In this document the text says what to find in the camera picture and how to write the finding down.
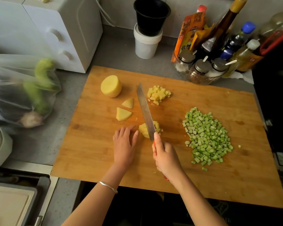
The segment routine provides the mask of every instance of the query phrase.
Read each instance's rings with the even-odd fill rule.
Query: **kitchen knife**
[[[143,118],[144,118],[147,130],[148,130],[148,133],[149,133],[150,140],[154,141],[154,133],[156,132],[156,130],[155,130],[153,119],[152,119],[150,109],[149,109],[149,106],[148,106],[148,103],[147,103],[147,99],[146,99],[146,97],[144,96],[144,93],[143,93],[141,83],[139,83],[136,92],[137,92],[137,97],[138,97],[139,104],[140,104],[140,107],[141,107],[141,111],[142,111],[142,114],[143,114]],[[168,178],[165,175],[163,175],[163,177],[164,177],[165,180],[168,181]]]

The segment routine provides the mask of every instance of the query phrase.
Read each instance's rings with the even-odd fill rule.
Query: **white bucket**
[[[156,36],[143,35],[137,26],[134,27],[135,53],[142,59],[150,59],[154,56],[158,43],[162,38],[162,30]]]

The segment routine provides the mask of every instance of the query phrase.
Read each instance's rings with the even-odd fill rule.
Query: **plastic bag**
[[[51,113],[61,90],[50,59],[0,54],[0,121],[31,128]]]

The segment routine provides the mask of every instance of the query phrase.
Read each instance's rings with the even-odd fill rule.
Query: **wooden cutting board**
[[[108,98],[100,90],[109,75],[118,76],[122,83],[116,98]],[[140,82],[145,92],[154,85],[172,92],[159,106],[149,102],[149,108],[164,130],[161,137],[173,144],[185,172],[206,198],[283,208],[283,189],[253,94],[99,66],[90,71],[53,165],[53,176],[90,182],[102,178],[114,161],[114,131],[144,123],[136,95]],[[133,114],[126,121],[117,121],[116,108],[124,108],[121,104],[128,98],[135,100],[133,109],[128,109]],[[182,120],[195,106],[222,122],[234,147],[223,163],[206,166],[207,172],[201,164],[191,163],[192,149],[185,146],[189,137]],[[157,171],[151,145],[139,135],[133,163],[120,185],[177,193]]]

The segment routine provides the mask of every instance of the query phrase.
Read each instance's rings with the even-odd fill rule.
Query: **white bottle cap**
[[[253,51],[254,51],[255,49],[257,49],[260,45],[261,45],[261,44],[260,44],[257,40],[255,40],[255,39],[250,40],[250,41],[246,44],[246,46],[247,46],[249,49],[253,50]]]

